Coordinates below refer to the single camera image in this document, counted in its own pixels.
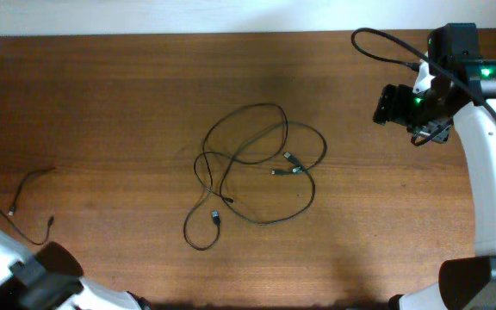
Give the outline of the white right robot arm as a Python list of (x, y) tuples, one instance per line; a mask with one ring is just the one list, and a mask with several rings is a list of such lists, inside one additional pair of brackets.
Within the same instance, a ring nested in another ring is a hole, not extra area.
[(444, 262), (435, 283), (389, 300), (392, 309), (496, 309), (496, 59), (485, 59), (473, 23), (433, 30), (413, 86), (387, 85), (373, 119), (406, 128), (415, 146), (456, 131), (471, 182), (474, 256)]

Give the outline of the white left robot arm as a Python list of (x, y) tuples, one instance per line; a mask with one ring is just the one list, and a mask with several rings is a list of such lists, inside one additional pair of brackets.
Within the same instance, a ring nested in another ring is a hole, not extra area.
[(114, 291), (84, 277), (77, 259), (49, 242), (38, 252), (0, 230), (0, 309), (142, 310), (148, 300)]

